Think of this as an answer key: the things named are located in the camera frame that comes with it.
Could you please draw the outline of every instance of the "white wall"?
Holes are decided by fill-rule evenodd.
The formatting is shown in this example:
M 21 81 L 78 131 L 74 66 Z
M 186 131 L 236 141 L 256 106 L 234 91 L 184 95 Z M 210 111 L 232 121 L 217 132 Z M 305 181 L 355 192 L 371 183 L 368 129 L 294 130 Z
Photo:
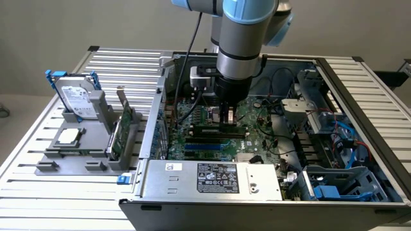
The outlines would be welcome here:
M 361 56 L 380 70 L 411 58 L 409 0 L 290 3 L 285 40 L 264 52 Z M 0 0 L 0 93 L 50 95 L 44 70 L 70 71 L 89 45 L 184 50 L 196 16 L 169 0 Z M 194 50 L 208 46 L 209 22 Z

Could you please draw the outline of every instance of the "green circuit board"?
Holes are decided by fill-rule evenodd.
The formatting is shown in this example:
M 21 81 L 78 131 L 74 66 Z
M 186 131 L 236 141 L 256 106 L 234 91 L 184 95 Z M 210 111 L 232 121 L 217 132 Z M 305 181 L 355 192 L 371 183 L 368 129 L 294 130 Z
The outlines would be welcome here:
M 257 115 L 264 119 L 264 123 L 260 126 L 266 132 L 272 132 L 270 126 L 266 126 L 266 110 L 264 107 L 253 107 L 254 102 L 261 102 L 261 100 L 254 97 L 248 97 L 244 101 L 238 103 L 236 116 L 237 121 L 236 127 L 246 128 L 245 139 L 220 139 L 220 150 L 189 150 L 190 155 L 188 156 L 184 149 L 185 139 L 190 137 L 189 126 L 194 124 L 196 126 L 213 126 L 218 127 L 218 119 L 214 117 L 213 110 L 218 110 L 214 106 L 197 106 L 193 113 L 189 115 L 182 125 L 177 129 L 170 128 L 169 137 L 169 160 L 210 160 L 210 161 L 248 161 L 253 155 L 260 155 L 264 162 L 277 163 L 278 157 L 270 155 L 266 151 L 266 147 L 270 146 L 272 137 L 264 135 L 257 129 Z M 178 114 L 185 113 L 190 108 L 190 103 L 186 99 L 182 99 L 178 104 Z

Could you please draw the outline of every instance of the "capacitor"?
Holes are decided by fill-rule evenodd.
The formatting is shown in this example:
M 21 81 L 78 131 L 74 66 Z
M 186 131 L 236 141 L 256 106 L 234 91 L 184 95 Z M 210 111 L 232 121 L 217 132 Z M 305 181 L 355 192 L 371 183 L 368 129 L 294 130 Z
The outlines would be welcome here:
M 252 106 L 253 106 L 256 109 L 261 108 L 261 104 L 257 103 L 257 102 L 254 102 L 254 103 L 252 104 Z

